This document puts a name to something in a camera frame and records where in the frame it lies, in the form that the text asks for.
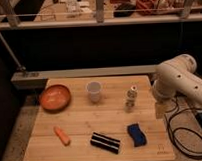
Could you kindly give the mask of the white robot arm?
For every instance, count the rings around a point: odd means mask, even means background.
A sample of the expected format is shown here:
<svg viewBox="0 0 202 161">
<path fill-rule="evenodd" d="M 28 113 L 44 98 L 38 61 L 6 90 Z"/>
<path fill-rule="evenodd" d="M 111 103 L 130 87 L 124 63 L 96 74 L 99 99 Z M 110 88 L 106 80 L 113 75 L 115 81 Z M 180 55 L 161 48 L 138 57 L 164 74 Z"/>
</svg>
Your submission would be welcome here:
<svg viewBox="0 0 202 161">
<path fill-rule="evenodd" d="M 202 105 L 202 79 L 194 74 L 196 68 L 196 60 L 189 54 L 178 55 L 157 65 L 152 88 L 154 98 L 164 102 L 179 91 Z"/>
</svg>

